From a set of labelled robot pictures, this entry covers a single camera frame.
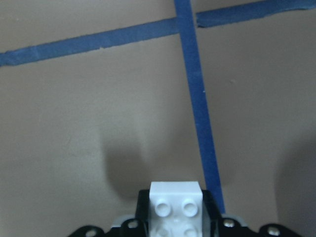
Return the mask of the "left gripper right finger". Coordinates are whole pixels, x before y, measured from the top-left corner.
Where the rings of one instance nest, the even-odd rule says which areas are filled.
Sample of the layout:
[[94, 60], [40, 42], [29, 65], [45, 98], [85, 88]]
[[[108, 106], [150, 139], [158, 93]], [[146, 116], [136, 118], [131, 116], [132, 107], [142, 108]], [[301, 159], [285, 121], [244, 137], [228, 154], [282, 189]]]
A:
[[300, 237], [296, 231], [276, 223], [262, 225], [254, 231], [238, 216], [222, 214], [217, 203], [208, 190], [202, 190], [204, 237]]

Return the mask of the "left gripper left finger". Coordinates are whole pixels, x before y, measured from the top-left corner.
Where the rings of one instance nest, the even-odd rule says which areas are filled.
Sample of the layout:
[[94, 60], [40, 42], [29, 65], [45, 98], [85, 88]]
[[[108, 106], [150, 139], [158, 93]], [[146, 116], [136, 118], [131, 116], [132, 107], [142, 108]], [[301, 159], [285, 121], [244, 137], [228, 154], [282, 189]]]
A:
[[69, 234], [69, 237], [148, 237], [149, 236], [149, 190], [140, 190], [135, 215], [113, 225], [109, 231], [87, 225]]

